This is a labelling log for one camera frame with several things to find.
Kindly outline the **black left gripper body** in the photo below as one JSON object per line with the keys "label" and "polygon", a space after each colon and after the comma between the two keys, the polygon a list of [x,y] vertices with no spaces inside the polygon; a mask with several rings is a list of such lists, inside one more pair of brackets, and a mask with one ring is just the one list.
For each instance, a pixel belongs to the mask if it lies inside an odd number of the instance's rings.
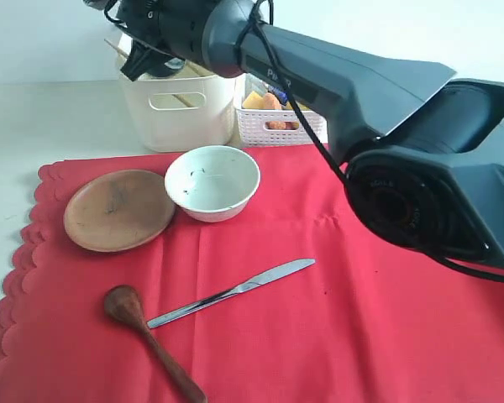
{"label": "black left gripper body", "polygon": [[163,54],[151,49],[142,41],[136,39],[136,34],[128,26],[123,28],[123,32],[131,40],[131,50],[127,60],[123,65],[124,71],[180,71],[181,59],[172,55]]}

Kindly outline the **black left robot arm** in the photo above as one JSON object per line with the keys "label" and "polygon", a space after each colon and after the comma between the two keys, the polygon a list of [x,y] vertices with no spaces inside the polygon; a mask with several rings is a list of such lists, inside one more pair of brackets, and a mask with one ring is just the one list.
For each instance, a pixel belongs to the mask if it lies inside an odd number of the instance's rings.
{"label": "black left robot arm", "polygon": [[395,245],[504,269],[504,83],[277,28],[254,1],[123,1],[137,48],[249,73],[325,118],[355,215]]}

